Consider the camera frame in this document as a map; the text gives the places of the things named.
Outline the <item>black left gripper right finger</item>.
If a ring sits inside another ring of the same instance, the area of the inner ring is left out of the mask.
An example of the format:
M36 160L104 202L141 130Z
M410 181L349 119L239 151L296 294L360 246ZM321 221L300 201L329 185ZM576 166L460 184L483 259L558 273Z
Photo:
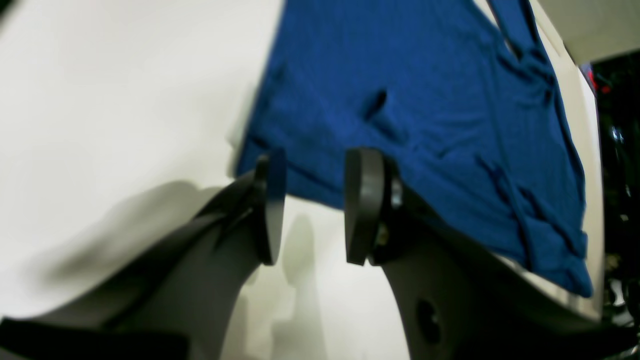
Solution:
M638 332L567 309L449 226L374 148L345 157L346 258L380 266L412 360L636 360Z

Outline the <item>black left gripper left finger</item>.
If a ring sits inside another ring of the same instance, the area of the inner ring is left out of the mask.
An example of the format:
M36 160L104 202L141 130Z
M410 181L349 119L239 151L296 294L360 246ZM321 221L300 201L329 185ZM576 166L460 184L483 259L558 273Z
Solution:
M3 360L217 360L243 285L281 250L282 149L89 292L1 321Z

